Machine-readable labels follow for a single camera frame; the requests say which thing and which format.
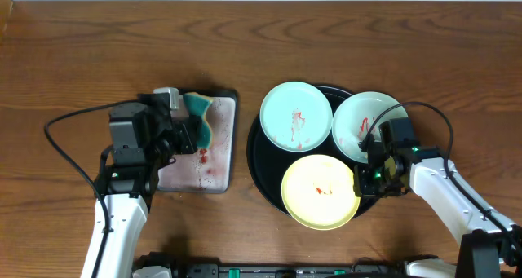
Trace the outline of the green scouring sponge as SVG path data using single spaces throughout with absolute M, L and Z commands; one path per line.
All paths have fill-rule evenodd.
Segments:
M 197 147 L 209 148 L 213 142 L 213 131 L 206 119 L 206 114 L 214 99 L 197 92 L 188 92 L 183 95 L 183 100 L 188 114 L 201 120 L 201 126 L 197 132 Z

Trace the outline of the pale yellow plate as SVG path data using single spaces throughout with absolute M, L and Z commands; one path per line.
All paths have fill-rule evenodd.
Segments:
M 298 223 L 328 231 L 355 217 L 361 198 L 354 184 L 354 173 L 345 163 L 315 154 L 289 166 L 281 180 L 281 198 Z

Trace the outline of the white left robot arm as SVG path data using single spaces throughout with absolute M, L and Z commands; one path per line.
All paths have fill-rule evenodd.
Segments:
M 158 171 L 178 154 L 197 151 L 202 119 L 174 119 L 182 100 L 175 88 L 140 94 L 109 112 L 112 143 L 103 150 L 94 185 L 95 226 L 84 277 L 129 277 L 139 235 L 147 221 Z

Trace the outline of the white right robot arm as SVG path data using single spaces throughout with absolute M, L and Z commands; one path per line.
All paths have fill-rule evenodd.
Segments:
M 438 258 L 406 261 L 405 276 L 499 277 L 501 266 L 521 275 L 521 227 L 496 211 L 458 173 L 439 148 L 423 147 L 411 120 L 390 119 L 360 147 L 368 160 L 357 165 L 354 189 L 363 198 L 420 196 L 448 228 L 459 246 L 455 265 Z

